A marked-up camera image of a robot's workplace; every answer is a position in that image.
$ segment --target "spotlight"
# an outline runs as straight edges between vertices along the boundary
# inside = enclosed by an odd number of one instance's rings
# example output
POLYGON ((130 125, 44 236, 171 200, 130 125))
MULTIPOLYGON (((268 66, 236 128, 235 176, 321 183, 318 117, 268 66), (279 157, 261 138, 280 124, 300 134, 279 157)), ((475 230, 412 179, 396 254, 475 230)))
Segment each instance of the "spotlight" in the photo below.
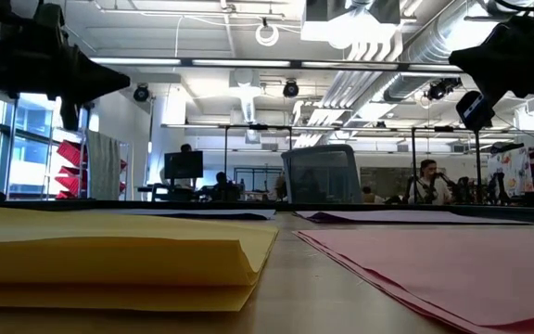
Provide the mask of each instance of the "spotlight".
POLYGON ((137 102, 146 102, 149 99, 149 89, 147 83, 140 83, 133 93, 133 99, 137 102))
POLYGON ((300 89, 296 84, 296 80, 290 79, 287 81, 286 86, 284 87, 284 96, 288 98, 293 98, 298 96, 300 89))
POLYGON ((440 100, 454 91, 454 88, 463 85, 460 78, 440 79, 439 82, 431 83, 430 88, 424 93, 428 100, 440 100))

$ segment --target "table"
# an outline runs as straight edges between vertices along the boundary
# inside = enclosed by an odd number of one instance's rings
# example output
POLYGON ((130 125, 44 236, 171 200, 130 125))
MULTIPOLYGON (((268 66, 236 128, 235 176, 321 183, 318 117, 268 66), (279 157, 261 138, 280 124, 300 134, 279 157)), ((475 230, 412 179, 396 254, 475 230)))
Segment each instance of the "table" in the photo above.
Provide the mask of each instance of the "table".
MULTIPOLYGON (((422 317, 370 286, 292 234, 299 229, 381 225, 316 225, 278 213, 280 234, 261 281, 240 313, 170 314, 105 310, 0 309, 0 333, 458 333, 422 317)), ((386 228, 401 228, 384 225, 386 228)), ((534 228, 433 226, 403 228, 534 228)))

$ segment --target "yellow paper stack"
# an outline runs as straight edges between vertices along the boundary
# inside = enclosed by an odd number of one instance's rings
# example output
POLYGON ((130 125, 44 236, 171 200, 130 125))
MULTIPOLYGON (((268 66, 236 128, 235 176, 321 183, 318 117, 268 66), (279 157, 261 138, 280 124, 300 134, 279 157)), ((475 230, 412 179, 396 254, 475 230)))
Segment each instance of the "yellow paper stack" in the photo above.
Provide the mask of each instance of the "yellow paper stack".
POLYGON ((239 311, 270 226, 0 208, 0 306, 239 311))

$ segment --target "cable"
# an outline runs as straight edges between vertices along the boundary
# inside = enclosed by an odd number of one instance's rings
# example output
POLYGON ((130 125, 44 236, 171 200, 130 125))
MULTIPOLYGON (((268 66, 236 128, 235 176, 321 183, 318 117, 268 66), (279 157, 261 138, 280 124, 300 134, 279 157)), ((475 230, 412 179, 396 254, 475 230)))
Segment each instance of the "cable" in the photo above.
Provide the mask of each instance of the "cable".
POLYGON ((258 27, 258 26, 261 26, 262 24, 260 23, 220 23, 220 22, 212 22, 210 20, 206 20, 206 19, 202 19, 202 18, 198 18, 198 17, 189 17, 187 16, 186 17, 187 19, 195 19, 195 20, 198 20, 200 22, 204 22, 204 23, 208 23, 208 24, 212 24, 212 25, 217 25, 217 26, 221 26, 221 27, 225 27, 225 26, 229 26, 229 27, 258 27))
POLYGON ((532 134, 530 134, 530 133, 528 133, 528 132, 526 132, 526 131, 524 131, 524 130, 520 130, 520 129, 519 129, 518 127, 516 127, 514 124, 508 122, 507 120, 503 119, 502 117, 498 116, 497 114, 494 115, 494 116, 495 116, 496 118, 498 118, 498 120, 500 120, 500 121, 502 121, 502 122, 505 122, 506 124, 508 124, 508 125, 510 125, 510 126, 512 126, 512 127, 514 127, 516 130, 520 131, 521 133, 523 133, 523 134, 525 134, 525 135, 528 135, 528 136, 531 136, 531 137, 534 138, 534 135, 532 135, 532 134))
POLYGON ((178 58, 178 32, 181 30, 181 21, 184 19, 183 16, 181 16, 178 19, 178 23, 176 23, 176 37, 174 38, 174 57, 178 58))
POLYGON ((524 12, 534 11, 534 6, 528 6, 528 7, 517 6, 517 5, 507 3, 505 0, 494 0, 494 1, 496 2, 496 4, 504 6, 508 9, 512 9, 516 11, 524 11, 524 12))
POLYGON ((287 31, 287 32, 301 33, 301 32, 295 31, 295 30, 293 30, 293 29, 289 29, 289 28, 287 28, 286 26, 280 26, 280 25, 278 25, 278 24, 273 24, 273 26, 275 26, 275 27, 277 27, 277 28, 279 28, 279 29, 281 29, 281 30, 285 30, 285 31, 287 31))
POLYGON ((257 30, 255 31, 255 39, 257 40, 257 43, 263 46, 274 46, 277 41, 279 40, 279 31, 277 30, 277 27, 272 25, 268 26, 267 21, 265 20, 262 25, 257 27, 257 30), (262 37, 261 31, 263 29, 266 29, 268 27, 271 27, 272 34, 269 37, 262 37))

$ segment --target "fluorescent light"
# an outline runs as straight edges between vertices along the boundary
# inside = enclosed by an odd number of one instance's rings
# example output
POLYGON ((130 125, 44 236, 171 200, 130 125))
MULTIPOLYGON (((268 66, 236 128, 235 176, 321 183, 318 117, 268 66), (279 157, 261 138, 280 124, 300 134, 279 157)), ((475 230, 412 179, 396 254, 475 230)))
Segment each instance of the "fluorescent light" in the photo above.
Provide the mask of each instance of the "fluorescent light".
MULTIPOLYGON (((479 144, 494 144, 494 143, 497 143, 497 142, 503 142, 503 143, 507 143, 507 142, 511 142, 512 139, 509 139, 509 138, 479 138, 479 144)), ((465 143, 465 144, 475 144, 475 138, 471 138, 470 140, 469 139, 461 139, 461 142, 465 143)))
POLYGON ((218 129, 220 125, 210 124, 162 124, 163 128, 176 128, 176 129, 218 129))
POLYGON ((437 73, 437 72, 400 72, 403 77, 431 77, 431 78, 459 78, 458 73, 437 73))
POLYGON ((224 66, 224 67, 289 67, 286 60, 244 60, 244 59, 194 59, 195 66, 224 66))
MULTIPOLYGON (((412 141, 411 138, 405 138, 405 140, 408 141, 408 142, 412 141)), ((453 143, 453 142, 458 141, 458 140, 459 140, 459 138, 441 138, 441 137, 422 138, 422 137, 419 137, 419 138, 415 138, 415 143, 449 144, 449 143, 453 143)))
POLYGON ((400 141, 405 140, 404 137, 376 137, 376 136, 362 136, 362 137, 353 137, 357 142, 380 142, 380 143, 399 143, 400 141))
POLYGON ((146 66, 146 65, 181 65, 180 59, 174 58, 90 58, 94 63, 100 65, 119 65, 119 66, 146 66))
POLYGON ((293 126, 292 130, 312 130, 312 131, 332 131, 337 128, 333 126, 293 126))
POLYGON ((302 61, 302 67, 306 69, 326 69, 335 68, 354 69, 354 70, 372 70, 372 71, 394 71, 397 64, 382 62, 365 62, 365 61, 302 61))
POLYGON ((459 67, 450 64, 411 64, 409 65, 409 71, 463 73, 463 70, 459 67))
MULTIPOLYGON (((223 148, 198 148, 197 151, 203 152, 221 152, 223 153, 223 148)), ((253 149, 253 148, 228 148, 227 152, 241 152, 241 153, 277 153, 284 152, 286 149, 253 149)))
POLYGON ((358 131, 358 132, 390 132, 392 129, 389 128, 340 128, 339 131, 358 131))

